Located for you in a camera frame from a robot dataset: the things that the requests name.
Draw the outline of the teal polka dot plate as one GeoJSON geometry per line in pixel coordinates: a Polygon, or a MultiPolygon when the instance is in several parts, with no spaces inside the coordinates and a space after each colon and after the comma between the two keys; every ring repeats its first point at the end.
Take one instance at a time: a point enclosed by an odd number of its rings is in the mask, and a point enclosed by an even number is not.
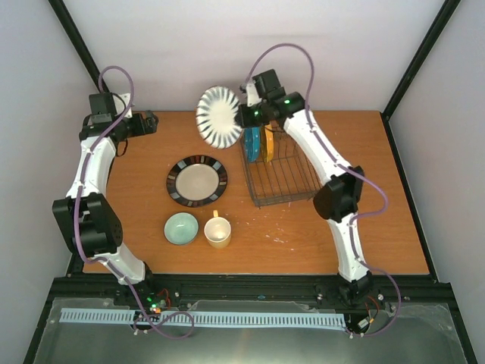
{"type": "Polygon", "coordinates": [[[255,162],[258,159],[260,144],[260,128],[246,128],[244,130],[244,150],[248,162],[255,162]]]}

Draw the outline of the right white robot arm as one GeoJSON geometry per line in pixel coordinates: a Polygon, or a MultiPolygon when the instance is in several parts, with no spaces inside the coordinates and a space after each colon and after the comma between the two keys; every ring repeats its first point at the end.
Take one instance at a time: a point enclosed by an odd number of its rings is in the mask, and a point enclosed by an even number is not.
{"type": "Polygon", "coordinates": [[[371,272],[363,257],[358,234],[358,203],[365,174],[351,166],[318,126],[304,97],[287,93],[275,70],[251,77],[240,87],[246,99],[239,105],[241,127],[267,126],[272,121],[291,137],[316,172],[321,188],[313,198],[318,215],[330,227],[338,258],[338,292],[348,305],[371,288],[371,272]]]}

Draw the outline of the orange polka dot plate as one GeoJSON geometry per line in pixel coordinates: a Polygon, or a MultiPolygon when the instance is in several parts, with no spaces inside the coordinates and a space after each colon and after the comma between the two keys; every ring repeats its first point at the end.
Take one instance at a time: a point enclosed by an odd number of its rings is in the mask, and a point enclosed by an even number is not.
{"type": "Polygon", "coordinates": [[[261,129],[261,154],[263,161],[268,163],[274,157],[274,133],[270,124],[263,126],[261,129]]]}

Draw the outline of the dark wire dish rack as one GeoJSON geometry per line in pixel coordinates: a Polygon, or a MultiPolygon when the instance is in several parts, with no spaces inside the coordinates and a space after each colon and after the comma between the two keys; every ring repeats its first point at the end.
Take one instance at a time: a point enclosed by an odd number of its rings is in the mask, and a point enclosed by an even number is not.
{"type": "Polygon", "coordinates": [[[258,159],[248,162],[244,150],[244,131],[239,142],[246,184],[253,203],[262,207],[312,199],[321,188],[315,170],[296,142],[276,122],[270,125],[274,133],[274,157],[271,162],[263,161],[262,144],[258,159]]]}

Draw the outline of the black bottom plate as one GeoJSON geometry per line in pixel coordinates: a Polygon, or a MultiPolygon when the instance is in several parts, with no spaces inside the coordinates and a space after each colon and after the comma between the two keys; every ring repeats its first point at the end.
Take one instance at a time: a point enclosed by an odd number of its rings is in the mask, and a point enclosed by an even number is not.
{"type": "Polygon", "coordinates": [[[209,155],[191,155],[168,172],[166,191],[181,206],[198,208],[220,199],[228,185],[227,170],[209,155]]]}

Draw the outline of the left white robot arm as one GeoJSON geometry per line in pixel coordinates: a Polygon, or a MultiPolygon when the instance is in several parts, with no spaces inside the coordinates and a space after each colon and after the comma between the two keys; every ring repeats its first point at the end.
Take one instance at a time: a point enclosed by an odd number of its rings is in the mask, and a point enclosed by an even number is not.
{"type": "Polygon", "coordinates": [[[90,114],[79,133],[80,161],[74,182],[52,212],[71,253],[83,262],[105,266],[119,284],[132,284],[130,294],[141,305],[156,300],[158,287],[146,279],[147,264],[124,243],[120,219],[106,199],[108,178],[117,148],[131,137],[155,133],[158,117],[131,110],[131,93],[97,93],[89,97],[90,114]]]}

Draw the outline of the white blue striped plate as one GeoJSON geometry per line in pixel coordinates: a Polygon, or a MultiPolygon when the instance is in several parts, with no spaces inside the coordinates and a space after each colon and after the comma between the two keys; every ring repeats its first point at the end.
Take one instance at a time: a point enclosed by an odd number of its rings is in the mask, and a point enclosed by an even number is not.
{"type": "Polygon", "coordinates": [[[213,86],[202,94],[196,106],[196,126],[201,138],[211,147],[228,149],[242,135],[236,123],[239,99],[225,86],[213,86]]]}

